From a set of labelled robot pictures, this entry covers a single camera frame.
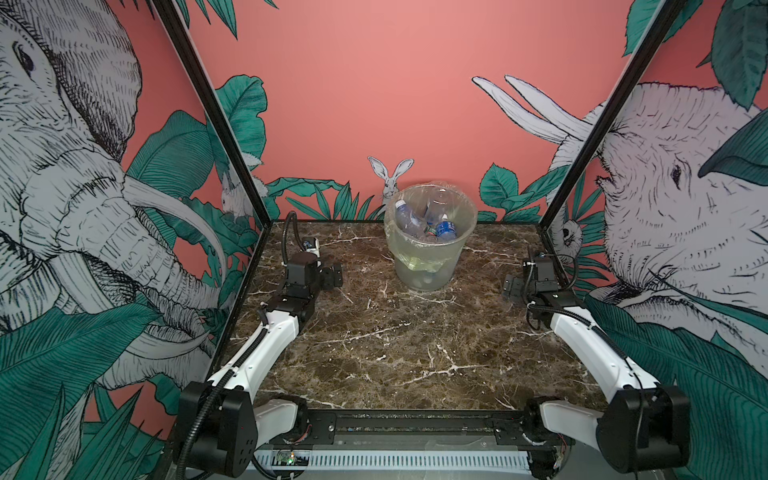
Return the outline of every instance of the rabbit illustration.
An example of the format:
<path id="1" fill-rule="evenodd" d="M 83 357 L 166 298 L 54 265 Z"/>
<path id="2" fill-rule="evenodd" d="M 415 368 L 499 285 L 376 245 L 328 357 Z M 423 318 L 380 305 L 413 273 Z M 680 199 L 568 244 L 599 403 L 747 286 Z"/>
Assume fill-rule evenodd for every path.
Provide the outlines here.
<path id="1" fill-rule="evenodd" d="M 374 157 L 368 157 L 368 160 L 371 162 L 371 167 L 373 167 L 373 173 L 384 179 L 382 204 L 387 205 L 392 199 L 392 195 L 399 192 L 399 188 L 397 187 L 397 179 L 400 177 L 400 175 L 403 175 L 405 172 L 407 172 L 410 167 L 413 167 L 413 159 L 409 158 L 400 162 L 395 169 L 395 173 L 392 174 L 391 177 L 389 176 L 389 170 L 386 169 L 380 160 L 377 160 Z"/>

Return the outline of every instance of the plastic bag liner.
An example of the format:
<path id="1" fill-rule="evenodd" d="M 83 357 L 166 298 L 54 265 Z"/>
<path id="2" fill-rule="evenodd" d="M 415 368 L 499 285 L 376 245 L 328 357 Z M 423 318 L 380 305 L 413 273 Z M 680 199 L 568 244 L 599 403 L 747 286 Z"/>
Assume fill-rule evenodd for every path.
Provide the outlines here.
<path id="1" fill-rule="evenodd" d="M 395 222 L 395 202 L 405 200 L 419 215 L 423 215 L 427 200 L 438 189 L 447 190 L 452 201 L 449 217 L 456 227 L 456 240 L 439 243 L 439 240 L 420 241 L 400 230 Z M 414 185 L 395 194 L 384 213 L 384 231 L 389 251 L 395 259 L 395 269 L 400 280 L 418 290 L 437 290 L 450 281 L 467 238 L 472 235 L 478 219 L 475 203 L 457 187 L 444 182 Z"/>

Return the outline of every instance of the elephant eye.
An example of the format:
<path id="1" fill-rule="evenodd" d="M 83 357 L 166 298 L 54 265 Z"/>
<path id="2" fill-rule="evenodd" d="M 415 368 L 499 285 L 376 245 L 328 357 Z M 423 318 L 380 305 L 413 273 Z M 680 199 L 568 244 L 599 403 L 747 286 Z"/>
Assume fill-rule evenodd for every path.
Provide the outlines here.
<path id="1" fill-rule="evenodd" d="M 672 169 L 672 181 L 674 182 L 677 189 L 680 189 L 680 176 L 682 174 L 682 170 L 680 169 L 680 165 L 675 165 Z"/>
<path id="2" fill-rule="evenodd" d="M 22 64 L 22 68 L 27 72 L 27 76 L 31 78 L 31 73 L 35 69 L 35 63 L 32 61 L 31 57 L 27 55 L 27 52 L 24 51 L 24 47 L 17 41 L 13 42 L 13 52 L 16 54 L 18 63 Z"/>

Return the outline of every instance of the rabbit ear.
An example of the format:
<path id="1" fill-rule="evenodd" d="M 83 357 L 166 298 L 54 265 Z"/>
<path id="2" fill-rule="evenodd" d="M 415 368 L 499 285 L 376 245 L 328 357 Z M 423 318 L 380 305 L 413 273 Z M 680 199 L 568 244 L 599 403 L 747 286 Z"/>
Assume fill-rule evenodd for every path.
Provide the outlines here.
<path id="1" fill-rule="evenodd" d="M 397 178 L 404 174 L 410 167 L 413 167 L 413 159 L 409 158 L 408 160 L 403 160 L 395 169 L 395 173 L 392 175 L 392 178 Z"/>
<path id="2" fill-rule="evenodd" d="M 384 180 L 389 180 L 389 171 L 386 169 L 381 160 L 377 160 L 374 157 L 368 157 L 368 160 L 371 162 L 371 167 L 373 167 L 374 174 L 379 175 Z"/>

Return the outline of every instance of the black metal frame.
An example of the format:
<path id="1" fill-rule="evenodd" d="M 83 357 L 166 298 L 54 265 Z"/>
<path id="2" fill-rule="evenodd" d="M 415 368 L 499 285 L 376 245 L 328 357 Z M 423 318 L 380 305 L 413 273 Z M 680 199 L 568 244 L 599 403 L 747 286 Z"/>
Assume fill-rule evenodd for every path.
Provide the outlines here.
<path id="1" fill-rule="evenodd" d="M 253 185 L 250 171 L 245 165 L 240 147 L 237 145 L 237 139 L 232 133 L 229 121 L 227 121 L 227 117 L 221 109 L 216 91 L 210 84 L 203 65 L 200 63 L 200 58 L 197 56 L 192 40 L 187 33 L 187 27 L 176 12 L 174 0 L 152 0 L 152 2 L 157 10 L 157 16 L 163 22 L 165 31 L 168 33 L 170 41 L 174 44 L 176 53 L 179 55 L 179 59 L 192 81 L 197 96 L 200 97 L 200 102 L 203 104 L 208 119 L 214 126 L 216 135 L 218 135 L 224 151 L 227 153 L 230 162 L 232 162 L 232 166 L 237 172 L 237 176 L 240 178 L 240 182 L 243 184 L 250 202 L 253 204 L 253 209 L 256 211 L 259 222 L 266 229 L 272 224 L 270 215 L 266 212 L 264 202 Z"/>
<path id="2" fill-rule="evenodd" d="M 539 225 L 543 230 L 547 230 L 552 225 L 554 216 L 558 214 L 565 201 L 571 195 L 571 191 L 576 186 L 579 177 L 581 177 L 589 162 L 594 158 L 600 143 L 611 130 L 611 125 L 613 125 L 614 120 L 621 113 L 624 103 L 640 81 L 651 59 L 656 55 L 656 50 L 664 41 L 664 37 L 686 2 L 687 0 L 666 0 L 660 7 L 658 15 L 656 15 L 648 27 L 645 36 L 637 46 L 637 50 L 624 70 L 624 74 L 616 84 L 611 97 L 608 98 L 603 113 L 598 118 L 598 121 L 595 122 L 592 131 L 587 136 L 587 140 L 584 141 L 584 145 L 582 145 L 574 163 L 571 165 L 571 169 L 565 176 L 563 184 L 541 218 Z"/>

